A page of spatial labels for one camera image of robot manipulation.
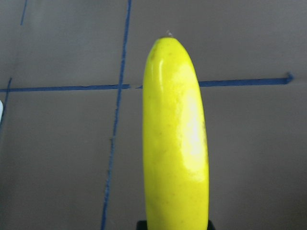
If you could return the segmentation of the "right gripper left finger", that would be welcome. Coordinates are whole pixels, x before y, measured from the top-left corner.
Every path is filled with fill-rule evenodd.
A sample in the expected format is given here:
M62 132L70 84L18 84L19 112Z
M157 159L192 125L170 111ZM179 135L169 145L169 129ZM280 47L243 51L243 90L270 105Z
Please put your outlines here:
M147 230L147 221L146 220L137 221L136 230Z

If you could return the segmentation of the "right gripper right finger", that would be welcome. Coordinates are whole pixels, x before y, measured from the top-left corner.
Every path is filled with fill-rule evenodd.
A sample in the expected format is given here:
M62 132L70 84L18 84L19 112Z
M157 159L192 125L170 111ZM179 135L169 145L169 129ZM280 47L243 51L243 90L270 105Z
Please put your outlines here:
M214 227L213 223L210 220L208 220L207 230L215 230L215 227Z

